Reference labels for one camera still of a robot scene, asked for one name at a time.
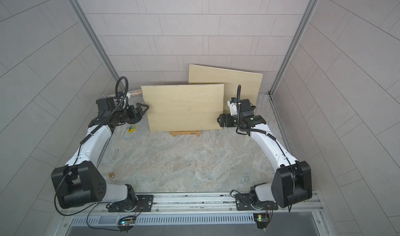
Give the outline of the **plywood board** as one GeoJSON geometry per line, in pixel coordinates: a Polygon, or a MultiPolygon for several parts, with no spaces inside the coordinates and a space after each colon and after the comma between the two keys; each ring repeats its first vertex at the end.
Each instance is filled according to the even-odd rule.
{"type": "Polygon", "coordinates": [[[230,70],[223,68],[189,65],[190,84],[224,84],[224,113],[229,113],[227,101],[236,97],[237,88],[241,86],[240,99],[248,99],[256,104],[262,74],[230,70]]]}
{"type": "Polygon", "coordinates": [[[220,130],[223,84],[143,86],[151,132],[220,130]]]}

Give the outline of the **wooden easel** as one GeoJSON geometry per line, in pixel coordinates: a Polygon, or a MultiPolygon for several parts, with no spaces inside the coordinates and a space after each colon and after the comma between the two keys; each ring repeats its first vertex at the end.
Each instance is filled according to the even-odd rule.
{"type": "Polygon", "coordinates": [[[195,135],[195,136],[200,136],[201,135],[201,131],[200,130],[196,130],[196,131],[171,131],[170,135],[173,137],[176,136],[188,136],[188,135],[195,135]]]}

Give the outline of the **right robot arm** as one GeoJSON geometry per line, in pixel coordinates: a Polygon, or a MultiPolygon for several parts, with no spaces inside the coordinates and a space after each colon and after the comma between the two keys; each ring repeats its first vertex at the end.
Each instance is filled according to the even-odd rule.
{"type": "Polygon", "coordinates": [[[247,197],[251,207],[263,210],[277,204],[281,208],[312,198],[311,168],[307,162],[300,162],[273,135],[262,116],[255,115],[256,106],[250,100],[241,98],[241,85],[235,97],[228,101],[229,114],[221,114],[217,121],[220,127],[234,127],[236,133],[253,139],[269,159],[274,168],[272,183],[251,187],[247,197]]]}

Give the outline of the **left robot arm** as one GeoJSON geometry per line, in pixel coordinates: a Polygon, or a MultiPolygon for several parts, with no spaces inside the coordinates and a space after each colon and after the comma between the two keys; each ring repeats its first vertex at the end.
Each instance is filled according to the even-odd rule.
{"type": "Polygon", "coordinates": [[[98,115],[88,125],[86,136],[72,158],[55,168],[51,180],[55,189],[54,205],[61,209],[105,203],[109,212],[132,212],[139,200],[132,185],[107,184],[98,170],[104,151],[115,129],[120,125],[138,123],[149,109],[148,105],[130,105],[129,82],[120,77],[115,85],[115,96],[97,100],[98,115]]]}

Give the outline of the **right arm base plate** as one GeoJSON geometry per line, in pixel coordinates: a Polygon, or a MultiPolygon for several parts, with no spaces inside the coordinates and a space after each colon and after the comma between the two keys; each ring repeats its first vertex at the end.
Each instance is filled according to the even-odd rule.
{"type": "Polygon", "coordinates": [[[267,211],[278,210],[278,205],[272,201],[256,202],[249,193],[235,193],[233,195],[238,211],[267,211]]]}

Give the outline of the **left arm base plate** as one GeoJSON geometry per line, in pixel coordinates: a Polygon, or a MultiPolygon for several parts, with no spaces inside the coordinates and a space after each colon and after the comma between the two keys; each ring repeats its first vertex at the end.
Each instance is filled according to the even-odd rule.
{"type": "Polygon", "coordinates": [[[119,202],[106,205],[110,213],[139,213],[150,212],[153,205],[154,195],[136,195],[135,198],[128,197],[119,202]]]}

